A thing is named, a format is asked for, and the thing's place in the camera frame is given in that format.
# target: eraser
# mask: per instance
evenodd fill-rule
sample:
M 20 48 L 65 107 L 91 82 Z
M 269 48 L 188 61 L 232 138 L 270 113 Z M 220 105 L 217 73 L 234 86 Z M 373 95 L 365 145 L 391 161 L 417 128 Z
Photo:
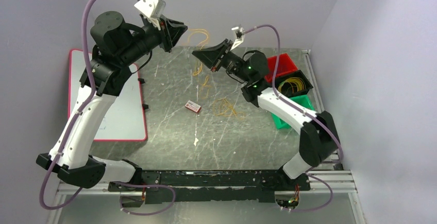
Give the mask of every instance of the eraser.
M 191 111 L 195 112 L 195 113 L 199 113 L 200 110 L 202 109 L 202 107 L 194 102 L 192 102 L 191 100 L 188 100 L 188 102 L 185 104 L 185 107 L 187 109 L 190 109 Z

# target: green plastic bin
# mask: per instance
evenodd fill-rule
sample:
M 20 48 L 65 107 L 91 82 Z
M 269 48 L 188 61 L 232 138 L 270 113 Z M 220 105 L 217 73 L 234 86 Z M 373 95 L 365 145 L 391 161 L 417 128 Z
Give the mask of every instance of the green plastic bin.
M 300 96 L 291 97 L 290 100 L 298 103 L 299 105 L 301 105 L 301 106 L 303 106 L 305 108 L 314 110 L 314 107 L 311 104 L 310 98 L 308 98 L 307 95 L 300 95 Z M 276 128 L 278 130 L 291 128 L 289 124 L 287 124 L 282 119 L 278 118 L 278 116 L 276 116 L 273 113 L 272 113 L 272 118 L 273 118 L 273 121 L 275 122 Z

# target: red plastic bin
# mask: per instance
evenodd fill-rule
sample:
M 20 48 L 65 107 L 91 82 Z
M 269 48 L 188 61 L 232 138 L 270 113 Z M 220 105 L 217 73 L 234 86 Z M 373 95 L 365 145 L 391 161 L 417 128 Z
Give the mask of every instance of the red plastic bin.
M 270 73 L 264 76 L 264 79 L 268 83 L 272 82 L 273 71 L 275 70 L 275 64 L 276 64 L 276 56 L 267 58 L 267 65 L 268 65 L 268 69 L 270 70 Z M 278 71 L 276 73 L 276 78 L 295 71 L 297 71 L 297 67 L 296 65 L 294 65 L 290 56 L 288 56 L 288 54 L 286 53 L 281 54 L 279 56 L 279 65 L 278 65 Z

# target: black cable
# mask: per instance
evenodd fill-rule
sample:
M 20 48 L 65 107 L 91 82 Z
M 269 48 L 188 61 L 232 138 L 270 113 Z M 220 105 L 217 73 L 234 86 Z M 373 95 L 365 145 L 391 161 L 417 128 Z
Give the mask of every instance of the black cable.
M 248 50 L 248 51 L 246 51 L 245 54 L 243 54 L 243 57 L 242 57 L 243 61 L 244 61 L 244 57 L 249 53 L 261 53 L 262 54 L 262 52 L 260 52 L 259 50 Z
M 140 71 L 140 69 L 142 69 L 144 66 L 146 66 L 146 64 L 149 63 L 150 59 L 152 59 L 152 51 L 150 51 L 149 59 L 145 63 L 143 63 L 143 65 L 140 66 L 137 71 L 132 72 L 132 74 L 135 74 L 136 72 Z
M 226 70 L 226 73 L 228 74 L 228 76 L 229 76 L 230 78 L 234 79 L 234 80 L 237 81 L 238 83 L 241 83 L 241 84 L 244 83 L 244 82 L 240 82 L 238 79 L 232 77 L 231 74 L 230 74 L 227 70 Z

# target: black mounting base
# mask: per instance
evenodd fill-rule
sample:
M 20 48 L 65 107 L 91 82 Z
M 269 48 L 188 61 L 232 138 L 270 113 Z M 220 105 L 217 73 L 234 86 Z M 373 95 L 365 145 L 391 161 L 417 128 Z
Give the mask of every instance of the black mounting base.
M 52 159 L 48 153 L 41 153 L 37 157 L 37 164 L 48 170 Z M 85 166 L 75 169 L 69 169 L 68 166 L 55 165 L 53 172 L 58 178 L 67 184 L 89 189 L 95 186 L 105 174 L 106 164 L 88 156 Z
M 246 171 L 156 171 L 144 170 L 145 185 L 164 184 L 174 188 L 177 202 L 258 200 L 276 202 L 275 191 L 309 191 L 308 176 L 290 180 L 282 170 Z M 110 192 L 142 191 L 111 182 Z M 167 189 L 147 188 L 144 204 L 170 202 L 172 192 Z

